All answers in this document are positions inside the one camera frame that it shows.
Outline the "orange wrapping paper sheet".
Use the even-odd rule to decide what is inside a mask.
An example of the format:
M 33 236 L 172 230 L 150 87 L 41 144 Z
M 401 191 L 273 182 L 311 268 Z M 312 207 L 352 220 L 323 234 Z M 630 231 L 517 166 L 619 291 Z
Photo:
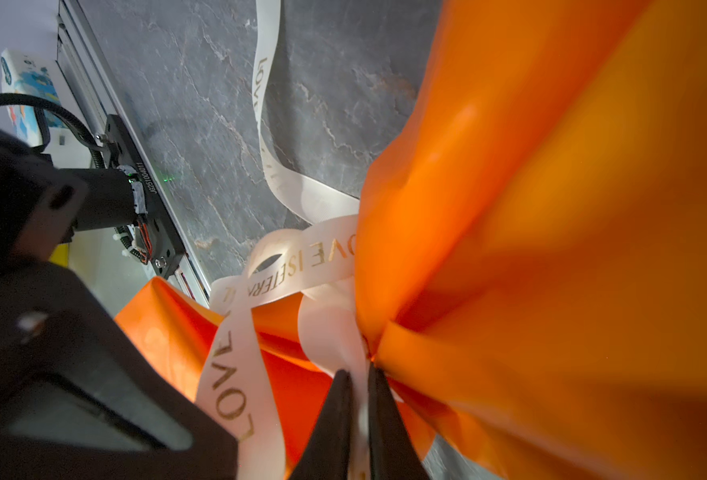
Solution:
M 357 200 L 355 322 L 421 463 L 707 479 L 707 1 L 447 2 Z M 335 376 L 303 297 L 253 311 L 281 479 Z M 197 406 L 223 315 L 152 280 L 116 320 Z

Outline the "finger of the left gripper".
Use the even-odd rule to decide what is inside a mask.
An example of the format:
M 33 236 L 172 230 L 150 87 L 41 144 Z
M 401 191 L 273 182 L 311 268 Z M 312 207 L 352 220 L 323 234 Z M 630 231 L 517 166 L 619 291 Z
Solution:
M 163 380 L 90 290 L 0 276 L 0 479 L 233 479 L 237 441 Z

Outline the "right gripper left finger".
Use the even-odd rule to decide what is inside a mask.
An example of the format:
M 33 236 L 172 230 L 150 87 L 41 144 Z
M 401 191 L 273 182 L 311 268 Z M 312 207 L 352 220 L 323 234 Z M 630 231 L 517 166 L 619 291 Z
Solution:
M 351 374 L 339 370 L 291 480 L 349 478 L 353 409 Z

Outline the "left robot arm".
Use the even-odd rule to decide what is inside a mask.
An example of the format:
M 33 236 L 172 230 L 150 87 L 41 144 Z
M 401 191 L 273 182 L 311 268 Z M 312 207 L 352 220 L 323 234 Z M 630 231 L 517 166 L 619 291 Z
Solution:
M 0 131 L 0 479 L 233 479 L 237 441 L 165 382 L 71 270 L 82 230 L 132 223 L 143 186 L 60 169 Z

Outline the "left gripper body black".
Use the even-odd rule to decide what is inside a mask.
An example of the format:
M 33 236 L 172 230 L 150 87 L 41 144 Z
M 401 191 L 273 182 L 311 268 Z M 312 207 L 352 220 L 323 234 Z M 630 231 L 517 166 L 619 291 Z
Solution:
M 0 130 L 0 275 L 49 261 L 88 194 L 84 180 Z

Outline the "white ribbon gold lettering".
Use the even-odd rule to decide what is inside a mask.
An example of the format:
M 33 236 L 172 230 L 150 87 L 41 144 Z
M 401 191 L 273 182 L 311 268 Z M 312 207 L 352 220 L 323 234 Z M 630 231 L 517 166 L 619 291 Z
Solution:
M 223 315 L 196 395 L 196 404 L 239 442 L 241 479 L 281 479 L 286 428 L 261 354 L 253 311 L 303 294 L 297 315 L 303 354 L 332 376 L 353 381 L 353 431 L 346 479 L 369 479 L 369 360 L 355 322 L 355 230 L 359 200 L 285 168 L 259 143 L 263 172 L 275 198 L 309 222 L 305 230 L 265 236 L 243 273 L 212 285 L 211 308 Z

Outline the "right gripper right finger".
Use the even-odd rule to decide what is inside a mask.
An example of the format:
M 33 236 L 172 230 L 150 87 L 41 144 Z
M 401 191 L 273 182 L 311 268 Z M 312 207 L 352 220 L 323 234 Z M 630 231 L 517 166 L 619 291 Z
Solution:
M 411 444 L 387 377 L 373 363 L 369 364 L 367 378 L 367 424 L 373 480 L 429 480 Z

